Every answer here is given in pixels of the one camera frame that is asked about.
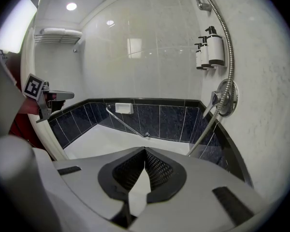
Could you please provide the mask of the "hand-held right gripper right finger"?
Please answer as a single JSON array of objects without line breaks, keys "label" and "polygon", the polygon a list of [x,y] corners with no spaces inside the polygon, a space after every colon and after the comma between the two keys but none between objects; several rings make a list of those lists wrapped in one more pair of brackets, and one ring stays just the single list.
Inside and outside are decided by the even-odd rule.
[{"label": "hand-held right gripper right finger", "polygon": [[187,179],[181,164],[149,147],[145,149],[145,171],[151,190],[147,194],[147,203],[168,201],[181,190]]}]

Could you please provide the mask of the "bright rectangular light panel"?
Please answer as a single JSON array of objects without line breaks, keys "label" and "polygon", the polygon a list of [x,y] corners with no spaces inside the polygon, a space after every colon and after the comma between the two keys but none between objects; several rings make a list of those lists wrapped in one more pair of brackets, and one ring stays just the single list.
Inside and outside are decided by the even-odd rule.
[{"label": "bright rectangular light panel", "polygon": [[0,50],[19,53],[26,31],[37,12],[31,0],[20,0],[0,28]]}]

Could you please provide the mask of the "towel rack with towels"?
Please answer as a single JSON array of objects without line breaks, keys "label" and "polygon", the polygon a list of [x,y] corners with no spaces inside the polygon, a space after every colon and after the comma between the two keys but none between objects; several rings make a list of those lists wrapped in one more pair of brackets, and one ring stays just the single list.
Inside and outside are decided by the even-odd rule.
[{"label": "towel rack with towels", "polygon": [[63,28],[44,28],[34,35],[36,44],[76,44],[83,34],[80,31]]}]

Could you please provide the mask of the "chrome shower mixer valve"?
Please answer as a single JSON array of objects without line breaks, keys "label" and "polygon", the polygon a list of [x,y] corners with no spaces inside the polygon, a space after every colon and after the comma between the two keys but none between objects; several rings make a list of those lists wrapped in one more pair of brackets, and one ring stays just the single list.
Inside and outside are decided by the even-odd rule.
[{"label": "chrome shower mixer valve", "polygon": [[[203,113],[203,117],[206,117],[214,107],[215,108],[218,107],[218,104],[220,103],[221,98],[222,98],[222,94],[225,88],[227,87],[227,82],[228,82],[228,79],[224,79],[223,81],[221,81],[221,83],[218,86],[218,89],[211,93],[210,103],[206,107]],[[227,93],[227,97],[219,112],[219,115],[221,117],[230,116],[235,111],[237,107],[237,102],[238,102],[238,89],[235,82],[233,82],[232,87]]]}]

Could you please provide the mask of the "white soap dish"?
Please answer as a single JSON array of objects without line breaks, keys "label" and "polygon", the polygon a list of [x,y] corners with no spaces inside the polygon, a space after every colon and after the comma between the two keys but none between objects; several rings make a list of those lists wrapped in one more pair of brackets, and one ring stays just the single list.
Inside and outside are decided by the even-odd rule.
[{"label": "white soap dish", "polygon": [[120,114],[131,115],[134,113],[132,103],[115,103],[115,111]]}]

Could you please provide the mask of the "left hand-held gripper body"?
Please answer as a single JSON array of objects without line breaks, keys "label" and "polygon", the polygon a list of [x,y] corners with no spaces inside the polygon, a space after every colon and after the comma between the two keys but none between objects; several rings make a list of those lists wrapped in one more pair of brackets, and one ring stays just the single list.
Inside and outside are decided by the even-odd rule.
[{"label": "left hand-held gripper body", "polygon": [[38,105],[39,120],[37,123],[48,120],[52,113],[52,94],[49,82],[30,74],[26,80],[23,94],[34,99]]}]

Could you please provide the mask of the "person's left forearm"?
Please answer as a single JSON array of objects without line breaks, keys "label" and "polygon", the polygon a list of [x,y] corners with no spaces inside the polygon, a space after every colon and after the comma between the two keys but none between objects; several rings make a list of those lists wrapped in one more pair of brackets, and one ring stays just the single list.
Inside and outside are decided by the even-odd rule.
[{"label": "person's left forearm", "polygon": [[18,114],[31,114],[38,115],[39,114],[39,106],[37,102],[31,98],[25,99],[22,106],[20,107]]}]

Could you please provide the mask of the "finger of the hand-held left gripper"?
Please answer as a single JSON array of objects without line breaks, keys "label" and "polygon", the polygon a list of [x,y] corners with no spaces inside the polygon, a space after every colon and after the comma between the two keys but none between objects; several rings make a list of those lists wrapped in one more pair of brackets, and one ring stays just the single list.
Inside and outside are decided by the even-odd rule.
[{"label": "finger of the hand-held left gripper", "polygon": [[48,92],[48,99],[49,100],[70,100],[73,98],[74,98],[73,92],[54,91],[54,90],[51,90]]},{"label": "finger of the hand-held left gripper", "polygon": [[52,112],[61,110],[64,103],[65,103],[65,100],[62,100],[62,101],[51,100],[49,102]]}]

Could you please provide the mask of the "white shower curtain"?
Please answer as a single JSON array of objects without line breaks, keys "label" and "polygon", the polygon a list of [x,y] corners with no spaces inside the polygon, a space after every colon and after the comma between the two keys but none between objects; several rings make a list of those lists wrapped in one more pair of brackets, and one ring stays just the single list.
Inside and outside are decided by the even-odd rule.
[{"label": "white shower curtain", "polygon": [[[21,89],[24,90],[26,80],[29,74],[35,74],[35,41],[34,41],[34,28],[30,27],[25,35],[23,41],[23,47],[21,51],[21,67],[20,67],[20,80]],[[49,123],[43,121],[37,123],[38,116],[28,115],[31,125],[36,132],[42,145],[45,147],[46,151],[54,160],[67,160],[68,157],[64,153],[64,150],[60,146],[58,140],[56,139]]]}]

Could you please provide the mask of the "white bathtub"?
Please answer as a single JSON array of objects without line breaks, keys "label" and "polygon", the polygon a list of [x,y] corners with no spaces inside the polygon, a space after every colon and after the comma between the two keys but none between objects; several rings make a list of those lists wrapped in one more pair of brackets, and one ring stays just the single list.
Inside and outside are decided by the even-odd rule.
[{"label": "white bathtub", "polygon": [[86,133],[68,145],[64,152],[69,159],[89,158],[106,155],[132,147],[153,147],[185,155],[189,144],[162,139],[140,137],[102,125],[89,129]]}]

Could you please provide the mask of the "chrome grab bar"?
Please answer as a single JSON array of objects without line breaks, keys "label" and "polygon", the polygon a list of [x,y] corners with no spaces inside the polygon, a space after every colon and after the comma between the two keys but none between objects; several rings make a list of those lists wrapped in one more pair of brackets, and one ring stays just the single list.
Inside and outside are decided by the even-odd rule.
[{"label": "chrome grab bar", "polygon": [[109,115],[111,115],[114,119],[116,119],[119,123],[121,123],[122,125],[124,125],[126,128],[128,128],[130,131],[132,131],[133,133],[139,135],[140,137],[143,138],[147,138],[150,136],[150,134],[148,132],[146,132],[145,134],[141,134],[138,131],[136,131],[135,129],[133,129],[131,126],[129,126],[128,124],[126,124],[123,119],[120,119],[119,117],[117,117],[114,113],[112,113],[111,111],[111,105],[107,105],[106,106],[106,111]]}]

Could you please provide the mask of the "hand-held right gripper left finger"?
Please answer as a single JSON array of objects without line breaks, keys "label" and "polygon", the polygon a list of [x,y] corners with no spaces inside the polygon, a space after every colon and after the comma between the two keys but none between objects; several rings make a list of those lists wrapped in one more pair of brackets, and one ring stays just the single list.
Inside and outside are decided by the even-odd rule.
[{"label": "hand-held right gripper left finger", "polygon": [[134,151],[105,164],[98,173],[98,182],[112,199],[127,200],[145,167],[145,148]]}]

